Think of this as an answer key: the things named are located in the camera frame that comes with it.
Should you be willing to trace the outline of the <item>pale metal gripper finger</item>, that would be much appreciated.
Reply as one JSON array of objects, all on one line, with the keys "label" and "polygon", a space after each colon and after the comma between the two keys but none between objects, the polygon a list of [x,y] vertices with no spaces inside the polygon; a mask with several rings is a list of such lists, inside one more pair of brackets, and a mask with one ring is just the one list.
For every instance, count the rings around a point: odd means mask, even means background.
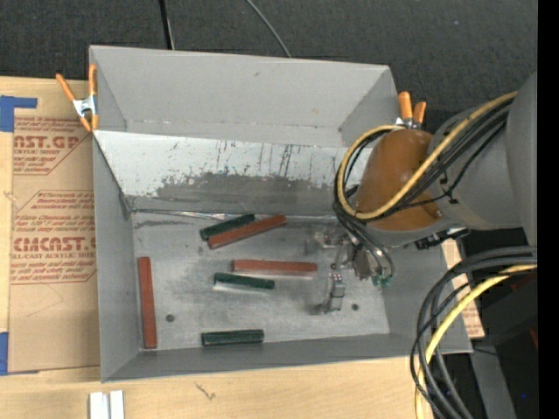
[{"label": "pale metal gripper finger", "polygon": [[344,237],[333,231],[314,231],[305,239],[304,251],[307,255],[326,253],[341,249],[344,245]]},{"label": "pale metal gripper finger", "polygon": [[340,311],[345,296],[346,285],[340,272],[334,271],[328,280],[328,294],[324,301],[324,311]]}]

